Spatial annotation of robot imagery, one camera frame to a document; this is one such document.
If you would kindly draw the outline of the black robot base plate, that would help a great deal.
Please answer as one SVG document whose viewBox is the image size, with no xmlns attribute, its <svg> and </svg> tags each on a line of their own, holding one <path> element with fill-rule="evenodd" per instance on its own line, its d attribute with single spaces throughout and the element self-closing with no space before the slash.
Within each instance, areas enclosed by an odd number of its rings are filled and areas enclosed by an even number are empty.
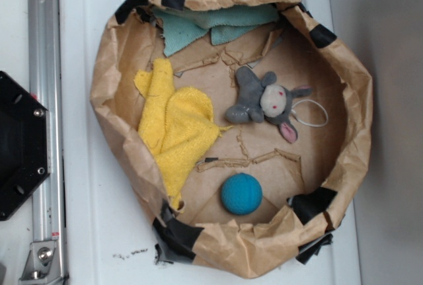
<svg viewBox="0 0 423 285">
<path fill-rule="evenodd" d="M 1 221 L 49 175 L 48 110 L 1 72 Z"/>
</svg>

